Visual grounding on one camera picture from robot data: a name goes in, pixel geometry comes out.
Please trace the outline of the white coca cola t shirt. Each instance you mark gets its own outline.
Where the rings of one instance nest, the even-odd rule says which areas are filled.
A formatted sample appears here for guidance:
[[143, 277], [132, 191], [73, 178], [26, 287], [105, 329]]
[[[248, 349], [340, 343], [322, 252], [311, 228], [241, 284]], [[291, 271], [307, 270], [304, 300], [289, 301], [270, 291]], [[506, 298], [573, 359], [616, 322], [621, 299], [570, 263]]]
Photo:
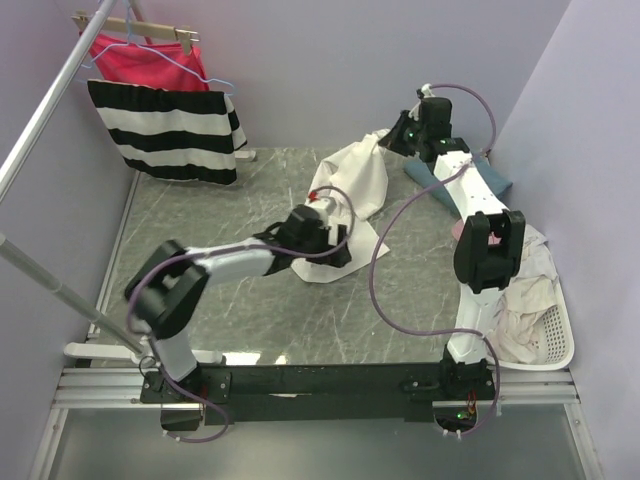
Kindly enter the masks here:
[[338, 152], [320, 161], [309, 189], [335, 186], [344, 191], [353, 203], [356, 214], [354, 231], [347, 246], [351, 261], [341, 268], [314, 264], [300, 259], [292, 270], [308, 283], [331, 283], [370, 264], [379, 236], [369, 218], [384, 206], [388, 175], [383, 152], [378, 145], [387, 129], [373, 131]]

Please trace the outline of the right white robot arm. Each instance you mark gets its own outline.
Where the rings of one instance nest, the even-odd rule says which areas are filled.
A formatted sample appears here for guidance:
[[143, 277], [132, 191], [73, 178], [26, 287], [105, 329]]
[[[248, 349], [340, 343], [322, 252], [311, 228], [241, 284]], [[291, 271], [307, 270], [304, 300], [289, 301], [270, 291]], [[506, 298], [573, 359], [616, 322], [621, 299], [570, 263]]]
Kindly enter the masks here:
[[406, 157], [416, 154], [460, 214], [463, 229], [453, 259], [460, 302], [447, 352], [457, 363], [478, 363], [489, 352], [484, 339], [494, 328], [499, 300], [520, 269], [526, 221], [497, 198], [464, 140], [452, 136], [451, 101], [430, 93], [418, 97], [379, 145]]

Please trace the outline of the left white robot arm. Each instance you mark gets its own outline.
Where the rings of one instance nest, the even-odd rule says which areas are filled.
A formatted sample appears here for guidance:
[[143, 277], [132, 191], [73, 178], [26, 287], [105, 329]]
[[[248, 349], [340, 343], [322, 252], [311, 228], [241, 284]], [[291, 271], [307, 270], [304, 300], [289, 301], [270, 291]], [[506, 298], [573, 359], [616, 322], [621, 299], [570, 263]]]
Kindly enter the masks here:
[[193, 399], [201, 366], [187, 326], [206, 287], [266, 277], [291, 267], [296, 259], [341, 268], [352, 256], [347, 245], [355, 220], [332, 223], [329, 206], [298, 205], [281, 221], [248, 239], [210, 248], [162, 243], [124, 291], [127, 327], [150, 337], [151, 349], [166, 372], [164, 389], [176, 401]]

